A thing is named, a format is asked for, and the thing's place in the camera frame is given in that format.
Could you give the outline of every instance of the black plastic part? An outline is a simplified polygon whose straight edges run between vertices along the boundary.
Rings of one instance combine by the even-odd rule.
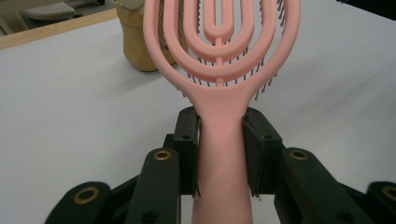
[[[138,179],[139,176],[136,176],[111,190],[111,204],[114,208],[111,224],[124,223]]]
[[[358,7],[393,21],[396,20],[395,0],[337,0],[337,2]]]
[[[87,182],[70,189],[47,218],[46,224],[104,224],[112,216],[110,187]]]
[[[396,184],[374,182],[367,190],[367,201],[375,223],[394,223],[396,220]]]
[[[193,107],[180,111],[174,134],[166,135],[164,147],[172,147],[180,157],[180,194],[199,194],[197,184],[198,132],[201,118]]]
[[[146,157],[125,224],[170,224],[180,221],[178,154],[172,148]]]
[[[274,194],[282,138],[259,110],[248,108],[243,117],[247,181],[251,195]]]
[[[374,223],[312,153],[284,149],[279,170],[304,224]]]

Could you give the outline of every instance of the white table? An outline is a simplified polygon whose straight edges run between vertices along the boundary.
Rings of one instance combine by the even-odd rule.
[[[396,182],[394,21],[335,1],[304,0],[303,11],[293,53],[251,106],[338,181]],[[112,20],[0,50],[0,223],[43,223],[83,182],[115,188],[173,132],[188,100],[134,70],[121,36]],[[278,223],[273,197],[252,201],[255,223]]]

